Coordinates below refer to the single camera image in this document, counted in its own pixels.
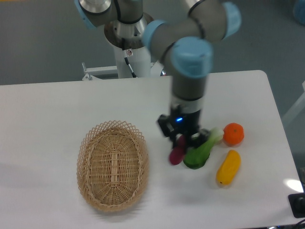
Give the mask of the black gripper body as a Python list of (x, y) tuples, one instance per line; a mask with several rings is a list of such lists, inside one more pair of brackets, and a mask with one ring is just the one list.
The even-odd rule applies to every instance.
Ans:
[(182, 134), (186, 141), (191, 141), (194, 134), (199, 131), (199, 117), (201, 110), (192, 113), (184, 113), (180, 105), (170, 108), (170, 124), (173, 130), (170, 133), (170, 140), (175, 141), (178, 134)]

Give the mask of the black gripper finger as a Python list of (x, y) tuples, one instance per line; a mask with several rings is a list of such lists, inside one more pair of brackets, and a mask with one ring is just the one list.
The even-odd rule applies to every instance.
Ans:
[(196, 133), (191, 134), (187, 137), (187, 147), (188, 148), (198, 148), (207, 140), (211, 135), (211, 131), (205, 128), (198, 129)]
[(161, 114), (157, 119), (158, 126), (165, 138), (172, 142), (172, 148), (177, 146), (177, 136), (181, 134), (181, 117)]

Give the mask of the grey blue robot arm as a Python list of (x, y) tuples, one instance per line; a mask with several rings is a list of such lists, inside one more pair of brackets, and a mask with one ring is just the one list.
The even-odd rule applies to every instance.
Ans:
[(197, 148), (208, 132), (199, 126), (205, 82), (213, 67), (212, 42), (221, 41), (241, 26), (241, 13), (232, 2), (186, 0), (187, 17), (171, 25), (143, 11), (141, 0), (77, 0), (75, 6), (89, 28), (104, 26), (113, 47), (120, 78), (148, 77), (151, 58), (172, 79), (170, 114), (161, 115), (163, 135), (177, 147)]

